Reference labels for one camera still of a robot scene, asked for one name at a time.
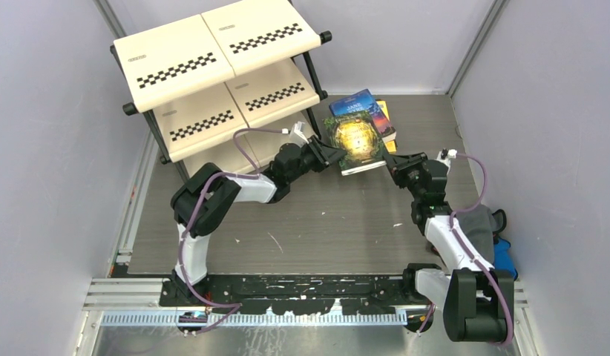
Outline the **green gold cover book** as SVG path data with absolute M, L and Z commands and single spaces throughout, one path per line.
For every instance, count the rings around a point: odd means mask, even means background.
M 381 134 L 367 111 L 327 117 L 323 125 L 330 144 L 347 154 L 338 161 L 342 176 L 349 176 L 386 165 L 387 152 Z

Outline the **cream three-tier shelf rack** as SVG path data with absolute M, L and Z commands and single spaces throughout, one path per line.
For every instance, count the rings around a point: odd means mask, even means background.
M 305 122 L 326 99 L 310 53 L 332 40 L 290 1 L 237 1 L 116 39 L 111 45 L 131 101 L 160 148 L 161 162 L 188 179 L 207 162 L 227 171 L 266 165 L 283 128 Z

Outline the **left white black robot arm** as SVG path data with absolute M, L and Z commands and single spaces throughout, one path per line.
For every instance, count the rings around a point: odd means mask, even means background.
M 341 148 L 310 137 L 299 145 L 282 145 L 259 174 L 236 174 L 205 164 L 171 198 L 179 231 L 174 280 L 178 297 L 189 306 L 200 305 L 207 295 L 201 282 L 207 274 L 211 234 L 217 230 L 230 208 L 239 202 L 271 204 L 282 200 L 291 184 L 309 172 L 322 172 L 347 155 Z

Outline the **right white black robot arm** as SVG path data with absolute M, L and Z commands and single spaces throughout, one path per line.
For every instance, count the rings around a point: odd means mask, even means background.
M 408 190 L 412 221 L 439 253 L 448 269 L 418 269 L 402 285 L 405 300 L 442 310 L 447 336 L 453 342 L 485 342 L 507 346 L 514 338 L 514 278 L 497 269 L 473 246 L 446 201 L 447 178 L 455 159 L 470 155 L 443 149 L 435 159 L 425 153 L 385 154 L 394 183 Z

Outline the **blue Jane Eyre book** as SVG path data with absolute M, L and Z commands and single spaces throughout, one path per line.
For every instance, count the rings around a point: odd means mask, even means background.
M 358 111 L 367 111 L 368 114 L 371 115 L 378 132 L 385 142 L 384 129 L 387 120 L 375 100 L 376 98 L 368 89 L 363 89 L 350 96 L 331 102 L 329 104 L 329 109 L 334 116 Z

